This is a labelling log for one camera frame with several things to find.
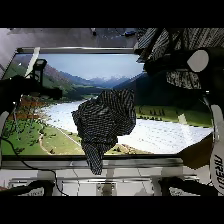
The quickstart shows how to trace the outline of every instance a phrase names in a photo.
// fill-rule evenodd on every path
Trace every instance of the sky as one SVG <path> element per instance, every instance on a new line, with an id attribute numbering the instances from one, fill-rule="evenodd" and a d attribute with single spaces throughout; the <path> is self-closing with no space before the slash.
<path id="1" fill-rule="evenodd" d="M 67 72 L 84 79 L 111 76 L 132 78 L 140 74 L 143 64 L 136 62 L 134 54 L 40 54 L 38 58 L 59 71 Z"/>

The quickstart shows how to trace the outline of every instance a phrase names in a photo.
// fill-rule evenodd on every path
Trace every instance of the landscape picture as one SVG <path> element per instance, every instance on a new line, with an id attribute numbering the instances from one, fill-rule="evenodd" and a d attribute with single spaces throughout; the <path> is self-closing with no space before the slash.
<path id="1" fill-rule="evenodd" d="M 24 76 L 31 54 L 16 55 L 3 79 Z M 119 136 L 107 155 L 176 153 L 212 131 L 208 108 L 185 90 L 143 72 L 136 55 L 40 54 L 46 59 L 43 85 L 63 91 L 59 101 L 24 96 L 18 111 L 5 124 L 8 138 L 20 155 L 84 155 L 71 112 L 102 91 L 132 89 L 136 126 Z M 3 155 L 14 155 L 1 144 Z"/>

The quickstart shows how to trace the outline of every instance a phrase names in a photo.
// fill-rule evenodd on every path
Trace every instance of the striped cloth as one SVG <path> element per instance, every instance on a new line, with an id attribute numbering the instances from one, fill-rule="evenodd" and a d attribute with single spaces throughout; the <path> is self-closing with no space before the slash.
<path id="1" fill-rule="evenodd" d="M 165 54 L 169 46 L 169 34 L 164 28 L 161 35 L 155 42 L 152 52 L 148 56 L 147 46 L 151 44 L 153 36 L 159 28 L 148 28 L 145 35 L 138 41 L 138 48 L 144 49 L 141 56 L 137 60 L 139 63 L 144 63 L 148 58 L 157 60 Z M 172 39 L 175 40 L 178 32 L 174 33 Z M 183 31 L 184 48 L 194 50 L 201 47 L 224 47 L 224 28 L 184 28 Z M 179 40 L 174 48 L 181 49 L 181 40 Z M 181 86 L 188 89 L 200 89 L 200 83 L 197 74 L 193 72 L 172 71 L 167 73 L 167 81 L 173 85 Z"/>
<path id="2" fill-rule="evenodd" d="M 117 136 L 130 134 L 135 127 L 134 92 L 103 91 L 97 99 L 79 105 L 72 116 L 87 163 L 93 174 L 100 175 L 104 153 L 116 145 Z"/>

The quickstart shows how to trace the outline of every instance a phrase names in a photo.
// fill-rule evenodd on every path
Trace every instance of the gray floor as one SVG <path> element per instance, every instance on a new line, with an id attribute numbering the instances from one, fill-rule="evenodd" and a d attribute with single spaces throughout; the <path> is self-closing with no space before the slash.
<path id="1" fill-rule="evenodd" d="M 0 28 L 0 64 L 6 67 L 19 47 L 133 47 L 135 36 L 120 35 L 129 29 L 96 28 L 93 36 L 90 28 Z"/>

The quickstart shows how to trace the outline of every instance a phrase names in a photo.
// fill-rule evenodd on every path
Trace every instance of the river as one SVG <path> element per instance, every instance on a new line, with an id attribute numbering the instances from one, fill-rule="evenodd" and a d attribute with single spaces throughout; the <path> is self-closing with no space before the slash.
<path id="1" fill-rule="evenodd" d="M 78 133 L 71 112 L 84 101 L 63 103 L 43 108 L 51 119 L 46 123 Z M 193 127 L 179 123 L 137 119 L 130 135 L 119 136 L 119 144 L 155 154 L 177 153 L 207 136 L 212 128 Z"/>

